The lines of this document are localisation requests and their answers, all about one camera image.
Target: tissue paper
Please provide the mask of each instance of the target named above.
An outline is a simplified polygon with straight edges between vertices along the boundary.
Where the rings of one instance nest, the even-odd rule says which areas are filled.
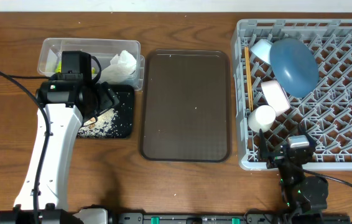
[[[120,83],[127,78],[133,78],[135,70],[136,59],[128,51],[123,50],[121,54],[111,59],[110,66],[101,72],[100,79]]]

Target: wood grain surface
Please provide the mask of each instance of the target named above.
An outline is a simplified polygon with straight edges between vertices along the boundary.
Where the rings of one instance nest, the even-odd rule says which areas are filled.
[[[285,13],[0,13],[0,70],[37,75],[47,37],[138,40],[141,53],[155,49],[221,50],[230,57],[238,20],[248,18],[352,18],[352,14]],[[41,81],[22,80],[30,91]],[[232,84],[232,112],[235,91]],[[77,139],[68,181],[70,211],[103,204],[122,212],[244,213],[284,205],[276,171],[250,172],[238,166],[233,120],[233,153],[220,164],[150,162],[138,151],[142,93],[137,93],[129,139]],[[10,210],[23,184],[35,141],[37,108],[0,77],[0,210]],[[352,183],[352,172],[325,172]],[[328,213],[352,218],[352,189],[330,182]]]

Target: plastic container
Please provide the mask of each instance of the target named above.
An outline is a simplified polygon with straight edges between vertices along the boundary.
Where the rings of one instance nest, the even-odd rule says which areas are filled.
[[[239,165],[246,170],[267,170],[258,160],[259,136],[248,128],[250,115],[243,49],[259,39],[275,42],[294,38],[314,55],[320,80],[305,98],[288,95],[291,108],[278,116],[265,135],[270,149],[286,143],[298,123],[317,140],[310,170],[352,170],[352,19],[243,19],[231,39],[231,60],[236,87],[236,134]],[[254,108],[265,105],[260,82],[275,80],[272,67],[251,57]]]
[[[44,40],[38,62],[38,73],[51,76],[61,62],[64,50],[81,50],[89,53],[99,60],[104,70],[110,65],[110,60],[123,50],[127,50],[136,59],[136,70],[130,78],[121,83],[112,80],[100,79],[99,82],[110,84],[131,85],[135,90],[141,90],[144,79],[144,57],[140,55],[140,43],[135,40],[106,40],[106,39],[79,39],[79,38],[48,38]],[[92,66],[98,71],[95,61]]]

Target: gray dish rack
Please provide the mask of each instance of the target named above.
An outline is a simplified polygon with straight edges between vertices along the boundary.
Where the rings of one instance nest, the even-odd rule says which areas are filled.
[[[317,140],[310,170],[352,170],[352,19],[243,19],[231,39],[236,88],[236,138],[239,165],[245,170],[266,170],[258,160],[259,136],[247,125],[250,114],[244,47],[259,39],[302,41],[314,54],[320,81],[305,98],[289,96],[291,109],[277,117],[265,133],[271,149],[285,143],[297,124]],[[260,82],[273,80],[270,66],[251,55],[254,108],[266,104]]]

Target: green connector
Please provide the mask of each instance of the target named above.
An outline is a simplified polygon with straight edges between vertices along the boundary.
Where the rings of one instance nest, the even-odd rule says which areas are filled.
[[[239,218],[232,218],[231,224],[239,224]]]
[[[151,224],[159,224],[159,217],[151,217]]]

